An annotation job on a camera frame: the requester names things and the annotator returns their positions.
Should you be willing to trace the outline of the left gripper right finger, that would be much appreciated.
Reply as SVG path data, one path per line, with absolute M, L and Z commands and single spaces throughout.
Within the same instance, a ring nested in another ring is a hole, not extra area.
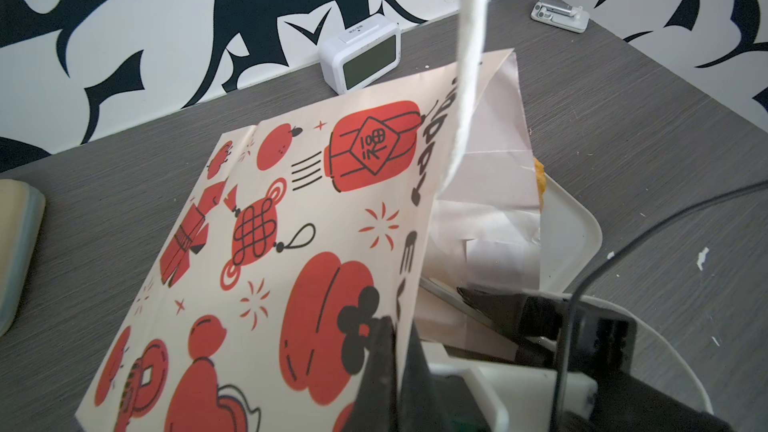
M 449 431 L 417 328 L 411 328 L 402 386 L 398 399 L 398 430 Z

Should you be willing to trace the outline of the fake ring bread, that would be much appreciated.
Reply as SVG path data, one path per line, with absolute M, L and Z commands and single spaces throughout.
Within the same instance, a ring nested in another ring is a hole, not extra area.
M 544 165 L 537 158 L 534 158 L 534 166 L 535 166 L 537 192 L 539 197 L 539 208 L 542 209 L 544 206 L 544 194 L 547 188 L 547 179 L 546 179 Z

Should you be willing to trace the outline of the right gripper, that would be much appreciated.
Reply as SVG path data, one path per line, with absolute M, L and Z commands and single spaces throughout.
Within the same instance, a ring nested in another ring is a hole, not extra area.
M 516 344 L 516 359 L 456 358 L 428 346 L 438 376 L 459 376 L 494 431 L 728 431 L 630 374 L 638 319 L 566 296 L 459 287 L 480 323 Z

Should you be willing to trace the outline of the red white paper bag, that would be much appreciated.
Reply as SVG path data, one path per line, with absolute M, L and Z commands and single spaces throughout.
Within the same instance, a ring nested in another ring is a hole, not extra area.
M 224 134 L 80 403 L 86 431 L 342 431 L 425 265 L 539 283 L 515 54 L 461 0 L 455 63 Z

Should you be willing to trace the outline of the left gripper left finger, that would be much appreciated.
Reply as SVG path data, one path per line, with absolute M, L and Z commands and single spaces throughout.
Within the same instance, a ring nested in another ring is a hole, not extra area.
M 397 430 L 395 332 L 390 317 L 372 329 L 372 347 L 360 388 L 342 431 Z

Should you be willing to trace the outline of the steel tongs white tips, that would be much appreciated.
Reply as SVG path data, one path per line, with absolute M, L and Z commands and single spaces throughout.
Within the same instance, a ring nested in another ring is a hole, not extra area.
M 420 287 L 463 314 L 475 319 L 479 317 L 478 311 L 474 307 L 470 306 L 454 288 L 443 282 L 422 276 Z

